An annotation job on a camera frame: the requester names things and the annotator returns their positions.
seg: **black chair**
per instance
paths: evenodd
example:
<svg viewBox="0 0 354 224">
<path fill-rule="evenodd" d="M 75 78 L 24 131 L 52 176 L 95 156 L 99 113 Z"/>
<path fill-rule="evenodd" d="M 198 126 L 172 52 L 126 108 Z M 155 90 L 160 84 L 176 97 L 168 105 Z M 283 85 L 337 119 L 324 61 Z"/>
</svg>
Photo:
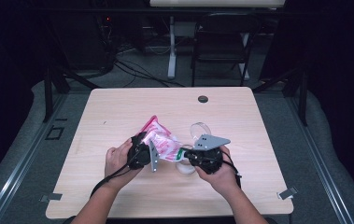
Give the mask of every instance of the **black chair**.
<svg viewBox="0 0 354 224">
<path fill-rule="evenodd" d="M 261 30 L 261 22 L 250 14 L 211 13 L 196 23 L 193 55 L 191 57 L 194 86 L 196 62 L 199 63 L 244 63 L 240 86 L 244 85 L 253 37 Z"/>
</svg>

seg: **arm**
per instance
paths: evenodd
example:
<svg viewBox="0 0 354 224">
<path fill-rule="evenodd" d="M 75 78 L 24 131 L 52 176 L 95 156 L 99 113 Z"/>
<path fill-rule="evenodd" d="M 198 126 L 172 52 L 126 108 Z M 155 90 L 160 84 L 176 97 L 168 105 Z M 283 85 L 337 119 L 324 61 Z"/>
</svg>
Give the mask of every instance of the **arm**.
<svg viewBox="0 0 354 224">
<path fill-rule="evenodd" d="M 230 155 L 227 147 L 222 146 L 220 150 Z M 225 161 L 230 161 L 226 155 L 223 155 Z M 237 224 L 246 223 L 264 223 L 262 215 L 258 212 L 247 195 L 241 190 L 235 182 L 234 170 L 228 165 L 222 165 L 213 175 L 207 175 L 200 167 L 195 166 L 199 176 L 211 184 L 212 188 L 218 192 L 231 206 L 234 219 Z"/>
<path fill-rule="evenodd" d="M 119 170 L 127 162 L 127 153 L 132 146 L 131 138 L 118 148 L 110 148 L 106 153 L 105 176 L 109 176 Z M 126 167 L 121 174 L 129 171 Z M 112 178 L 99 188 L 89 201 L 84 205 L 72 223 L 106 223 L 109 210 L 115 201 L 119 191 L 127 185 L 141 169 Z"/>
</svg>

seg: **forearm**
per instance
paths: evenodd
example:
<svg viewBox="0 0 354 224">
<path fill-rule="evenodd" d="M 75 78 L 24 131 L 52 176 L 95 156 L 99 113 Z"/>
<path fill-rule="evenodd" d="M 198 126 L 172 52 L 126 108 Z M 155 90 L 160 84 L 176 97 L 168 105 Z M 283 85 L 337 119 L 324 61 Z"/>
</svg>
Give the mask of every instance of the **forearm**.
<svg viewBox="0 0 354 224">
<path fill-rule="evenodd" d="M 118 192 L 104 185 L 84 205 L 72 223 L 106 223 L 107 215 Z"/>
<path fill-rule="evenodd" d="M 233 189 L 223 195 L 232 208 L 236 224 L 266 223 L 247 195 L 241 189 Z"/>
</svg>

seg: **person's left hand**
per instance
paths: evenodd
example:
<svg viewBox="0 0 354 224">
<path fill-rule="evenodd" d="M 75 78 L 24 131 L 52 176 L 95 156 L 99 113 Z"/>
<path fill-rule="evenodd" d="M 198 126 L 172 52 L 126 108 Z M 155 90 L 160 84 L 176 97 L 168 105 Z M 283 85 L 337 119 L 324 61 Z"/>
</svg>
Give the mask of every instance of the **person's left hand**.
<svg viewBox="0 0 354 224">
<path fill-rule="evenodd" d="M 133 145 L 132 139 L 129 138 L 121 146 L 112 147 L 107 151 L 105 177 L 112 175 L 127 163 L 127 154 L 132 145 Z M 106 183 L 106 186 L 119 192 L 142 170 L 142 169 L 138 169 L 138 170 L 129 171 L 129 169 L 130 169 L 129 167 L 124 168 L 119 173 L 120 176 L 110 179 L 109 182 Z"/>
</svg>

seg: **table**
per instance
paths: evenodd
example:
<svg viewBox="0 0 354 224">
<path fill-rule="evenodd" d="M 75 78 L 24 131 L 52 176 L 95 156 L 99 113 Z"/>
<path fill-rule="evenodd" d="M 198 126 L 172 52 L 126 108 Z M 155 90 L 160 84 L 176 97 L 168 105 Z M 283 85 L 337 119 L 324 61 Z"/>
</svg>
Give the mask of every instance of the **table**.
<svg viewBox="0 0 354 224">
<path fill-rule="evenodd" d="M 208 102 L 200 103 L 199 96 Z M 48 218 L 76 215 L 104 177 L 106 151 L 136 134 L 153 115 L 184 144 L 193 144 L 190 127 L 203 122 L 212 134 L 231 140 L 234 164 L 243 191 L 261 214 L 289 214 L 287 189 L 251 89 L 146 88 L 97 89 L 86 104 L 50 201 Z M 109 217 L 230 216 L 230 206 L 197 173 L 183 175 L 176 164 L 160 161 L 158 171 L 146 166 L 123 188 Z"/>
<path fill-rule="evenodd" d="M 151 7 L 283 7 L 285 0 L 150 0 Z M 167 77 L 172 79 L 176 75 L 177 55 L 175 48 L 175 21 L 170 17 L 170 61 Z M 239 69 L 244 70 L 244 64 L 239 64 Z"/>
</svg>

